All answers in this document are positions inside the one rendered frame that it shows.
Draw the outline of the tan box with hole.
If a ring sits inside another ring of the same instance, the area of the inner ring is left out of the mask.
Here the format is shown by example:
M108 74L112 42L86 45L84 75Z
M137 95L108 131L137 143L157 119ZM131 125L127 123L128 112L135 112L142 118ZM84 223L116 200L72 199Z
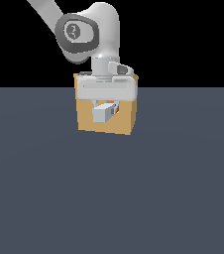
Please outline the tan box with hole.
M130 135L136 122L137 101L121 101L119 110L106 123L94 122L91 100L76 101L77 127L82 131Z

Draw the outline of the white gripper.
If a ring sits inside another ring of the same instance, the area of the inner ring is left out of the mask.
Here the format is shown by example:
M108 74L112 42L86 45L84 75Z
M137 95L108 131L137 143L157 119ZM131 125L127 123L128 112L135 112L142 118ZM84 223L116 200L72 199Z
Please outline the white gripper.
M114 100L112 113L119 111L120 101L134 101L137 97L136 81L131 76L113 76L110 82L101 82L95 76L81 75L77 78L77 97L92 100Z

